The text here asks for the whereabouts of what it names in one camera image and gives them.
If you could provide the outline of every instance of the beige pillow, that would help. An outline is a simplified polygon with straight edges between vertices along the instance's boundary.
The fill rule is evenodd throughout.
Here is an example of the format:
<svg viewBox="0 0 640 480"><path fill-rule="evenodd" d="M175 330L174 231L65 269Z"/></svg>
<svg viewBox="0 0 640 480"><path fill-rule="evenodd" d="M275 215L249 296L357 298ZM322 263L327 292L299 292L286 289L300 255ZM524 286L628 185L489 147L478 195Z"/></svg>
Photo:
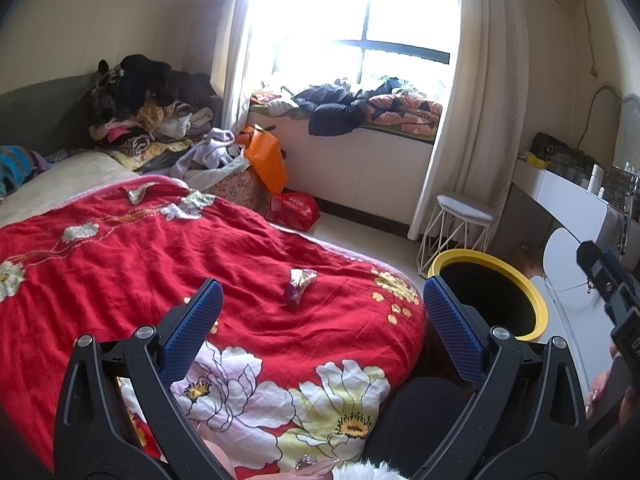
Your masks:
<svg viewBox="0 0 640 480"><path fill-rule="evenodd" d="M0 227L41 215L94 187L116 184L137 174L111 157L84 152L54 164L0 202Z"/></svg>

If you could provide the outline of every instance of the human hand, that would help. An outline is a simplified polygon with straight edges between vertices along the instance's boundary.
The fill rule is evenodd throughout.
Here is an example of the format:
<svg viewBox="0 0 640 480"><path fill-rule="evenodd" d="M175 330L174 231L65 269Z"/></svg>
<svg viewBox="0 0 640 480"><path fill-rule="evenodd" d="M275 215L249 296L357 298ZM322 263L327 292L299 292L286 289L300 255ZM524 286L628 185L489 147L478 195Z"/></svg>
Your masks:
<svg viewBox="0 0 640 480"><path fill-rule="evenodd" d="M220 446L217 446L211 441L212 432L204 425L198 425L198 434L200 435L205 446L207 446L210 452L218 459L218 462L227 470L229 474L237 480L236 470L231 463L230 458L222 450ZM321 460L315 464L309 465L305 468L290 471L288 473L274 473L268 475L257 475L248 478L247 480L333 480L334 474L331 472L335 466L342 462L341 458L334 458L331 460Z"/></svg>
<svg viewBox="0 0 640 480"><path fill-rule="evenodd" d="M609 352L611 354L611 357L615 358L618 354L618 347L614 344L611 344L609 346ZM589 420L593 416L598 400L601 399L604 394L604 391L607 387L607 381L609 380L609 373L610 370L606 370L595 378L593 384L591 385L591 391L584 399L587 420ZM618 414L620 420L620 428L624 427L624 425L628 423L633 414L633 411L637 406L638 393L632 386L629 386L626 389L625 397L622 400L622 404L620 404L620 413Z"/></svg>

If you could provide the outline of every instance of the pile of clothes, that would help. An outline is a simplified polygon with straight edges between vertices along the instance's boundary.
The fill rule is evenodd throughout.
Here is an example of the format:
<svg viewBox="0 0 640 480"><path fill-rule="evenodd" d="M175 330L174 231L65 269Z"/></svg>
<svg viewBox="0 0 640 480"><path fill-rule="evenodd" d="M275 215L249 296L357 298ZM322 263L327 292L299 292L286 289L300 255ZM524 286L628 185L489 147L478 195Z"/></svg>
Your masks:
<svg viewBox="0 0 640 480"><path fill-rule="evenodd" d="M0 146L0 201L50 167L36 152L20 146Z"/></svg>
<svg viewBox="0 0 640 480"><path fill-rule="evenodd" d="M214 113L207 105L212 96L205 74L177 72L142 54L127 56L111 69L102 60L92 89L89 133L98 150L127 169L155 169L158 162L149 165L152 160L184 152L211 131ZM162 162L170 166L175 158Z"/></svg>
<svg viewBox="0 0 640 480"><path fill-rule="evenodd" d="M309 134L340 136L360 126L380 126L399 133L432 139L436 136L442 105L430 100L407 81L385 76L374 90L351 91L345 80L311 86L292 97L257 91L255 105L271 117L309 119Z"/></svg>

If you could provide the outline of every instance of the patterned quilt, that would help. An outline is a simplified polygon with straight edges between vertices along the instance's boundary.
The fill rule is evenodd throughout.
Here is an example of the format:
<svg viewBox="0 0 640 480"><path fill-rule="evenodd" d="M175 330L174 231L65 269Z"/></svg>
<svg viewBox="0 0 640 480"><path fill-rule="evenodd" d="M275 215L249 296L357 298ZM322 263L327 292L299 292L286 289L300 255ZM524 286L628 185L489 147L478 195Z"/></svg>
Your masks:
<svg viewBox="0 0 640 480"><path fill-rule="evenodd" d="M442 105L419 97L382 94L367 101L367 121L394 126L408 134L435 137Z"/></svg>
<svg viewBox="0 0 640 480"><path fill-rule="evenodd" d="M289 270L305 267L318 279L284 308ZM0 229L0 402L47 466L76 338L156 324L207 276L223 286L223 311L171 386L193 427L239 479L289 470L305 453L357 460L422 347L416 290L245 208L143 177ZM143 447L160 456L130 382L120 385Z"/></svg>

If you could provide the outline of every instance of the white wall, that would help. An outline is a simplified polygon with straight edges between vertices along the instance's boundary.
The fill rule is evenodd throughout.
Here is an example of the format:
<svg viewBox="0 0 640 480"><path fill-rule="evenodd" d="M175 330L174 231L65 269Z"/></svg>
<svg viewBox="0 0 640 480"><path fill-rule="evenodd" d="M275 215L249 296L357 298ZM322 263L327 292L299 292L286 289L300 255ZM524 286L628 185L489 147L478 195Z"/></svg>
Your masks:
<svg viewBox="0 0 640 480"><path fill-rule="evenodd" d="M524 0L529 29L529 94L520 149L538 132L568 142L574 106L574 48L570 17L551 0Z"/></svg>
<svg viewBox="0 0 640 480"><path fill-rule="evenodd" d="M0 93L128 54L210 73L224 0L18 0L0 29Z"/></svg>
<svg viewBox="0 0 640 480"><path fill-rule="evenodd" d="M287 187L410 224L433 146L367 128L314 137L309 121L249 113L249 124L276 126L287 153Z"/></svg>
<svg viewBox="0 0 640 480"><path fill-rule="evenodd" d="M640 94L640 32L621 0L586 0L591 20L597 77L591 75L591 54L587 41L587 19L582 0L574 0L565 12L571 20L574 37L575 86L572 145L584 131L590 101L596 88L612 84L625 95ZM609 165L617 131L610 126L612 98L608 94L596 101L590 129L580 148Z"/></svg>

